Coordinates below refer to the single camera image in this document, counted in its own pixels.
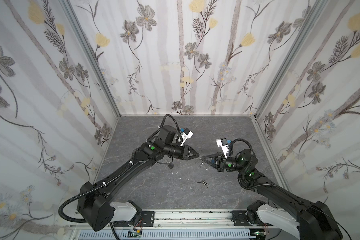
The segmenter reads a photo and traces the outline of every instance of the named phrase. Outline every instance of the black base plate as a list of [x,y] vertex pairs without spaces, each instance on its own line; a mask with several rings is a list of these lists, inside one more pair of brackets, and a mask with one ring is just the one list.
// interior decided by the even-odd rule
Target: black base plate
[[[247,227],[247,226],[252,226],[251,224],[249,224],[249,222],[246,220],[245,218],[245,213],[247,211],[246,210],[242,210],[242,211],[231,211],[232,213],[232,221],[233,224],[235,225],[235,227]],[[264,226],[264,223],[259,223],[258,226]]]
[[[154,211],[142,211],[142,227],[153,227],[154,226],[154,220],[155,220],[155,212]],[[127,222],[114,222],[114,227],[131,227]]]

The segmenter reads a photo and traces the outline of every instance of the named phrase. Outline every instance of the flower stem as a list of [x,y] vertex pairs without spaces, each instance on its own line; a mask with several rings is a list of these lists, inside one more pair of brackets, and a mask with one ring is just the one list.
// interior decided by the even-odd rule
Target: flower stem
[[141,42],[140,42],[140,44],[135,48],[135,50],[141,45],[141,43],[143,42],[143,38],[144,38],[144,26],[142,27],[142,30],[141,30]]
[[313,80],[311,81],[311,83],[308,85],[307,89],[304,92],[304,98],[302,99],[303,103],[305,103],[305,94],[307,94],[308,88],[312,84],[312,82],[313,82]]
[[129,45],[129,39],[128,39],[128,46],[129,46],[129,50],[131,50],[132,54],[137,58],[137,60],[139,60],[140,62],[140,59],[135,55],[135,53],[132,51],[131,49],[131,46]]
[[6,81],[4,80],[4,78],[1,76],[1,74],[0,74],[0,78],[3,80],[3,82],[5,83],[5,85],[7,85],[7,87],[9,88],[9,90],[11,91],[11,93],[12,93],[12,95],[13,95],[14,101],[15,101],[15,103],[16,103],[16,115],[15,115],[14,118],[17,118],[17,113],[18,113],[17,99],[16,99],[16,97],[15,97],[15,95],[14,95],[13,90],[10,88],[10,86],[7,84],[7,82],[6,82]]
[[303,107],[308,106],[309,104],[311,104],[311,103],[313,102],[313,100],[314,100],[314,99],[312,99],[312,101],[311,101],[310,103],[308,103],[307,105],[304,105],[304,106],[302,106],[302,107],[298,107],[298,108],[303,108]]
[[193,58],[193,65],[195,66],[196,71],[197,71],[198,73],[200,73],[199,70],[197,70],[197,67],[196,67],[196,58]]
[[203,73],[200,75],[200,77],[198,77],[198,78],[196,79],[196,82],[197,82],[197,80],[198,80],[199,78],[201,78],[201,77],[202,77],[202,75],[205,73],[205,70],[206,70],[206,65],[205,65],[205,68],[204,68]]
[[82,84],[82,83],[77,79],[77,77],[76,77],[75,74],[73,74],[73,75],[75,76],[76,80],[77,80],[81,85],[83,85],[84,87],[87,87],[86,85]]
[[90,84],[89,84],[89,80],[88,80],[87,76],[86,76],[86,79],[87,79],[88,87],[89,87],[89,96],[91,97],[91,86],[90,86]]

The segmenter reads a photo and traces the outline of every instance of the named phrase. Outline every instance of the mounting plate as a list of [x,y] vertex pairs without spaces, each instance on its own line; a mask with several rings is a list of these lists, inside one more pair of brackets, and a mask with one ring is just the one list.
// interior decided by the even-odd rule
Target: mounting plate
[[[247,227],[252,226],[245,218],[246,210],[234,210],[231,211],[232,213],[232,221],[235,227]],[[259,223],[257,226],[264,226],[264,223]]]

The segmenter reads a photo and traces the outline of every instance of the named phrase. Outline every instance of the keys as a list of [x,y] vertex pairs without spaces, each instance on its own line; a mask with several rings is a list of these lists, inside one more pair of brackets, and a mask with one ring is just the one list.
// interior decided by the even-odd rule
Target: keys
[[204,181],[204,180],[202,180],[201,182],[197,182],[197,183],[201,183],[202,185],[204,185],[204,186],[206,186],[206,187],[208,187],[207,185],[209,185],[209,184],[207,184],[206,181]]

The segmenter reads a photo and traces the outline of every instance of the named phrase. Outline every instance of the white bracket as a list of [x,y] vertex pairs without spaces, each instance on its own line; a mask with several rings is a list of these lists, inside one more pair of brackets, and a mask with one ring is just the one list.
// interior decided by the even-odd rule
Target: white bracket
[[260,221],[272,224],[300,239],[300,232],[297,229],[299,223],[286,211],[274,209],[268,204],[264,204],[256,212]]
[[217,143],[217,146],[218,146],[218,147],[221,147],[221,149],[223,150],[223,153],[224,153],[225,158],[227,158],[227,153],[228,153],[228,146],[229,146],[229,144],[227,143],[227,144],[223,145],[223,143],[222,143],[222,141],[221,141],[220,138],[219,138],[219,139],[216,139],[216,143]]

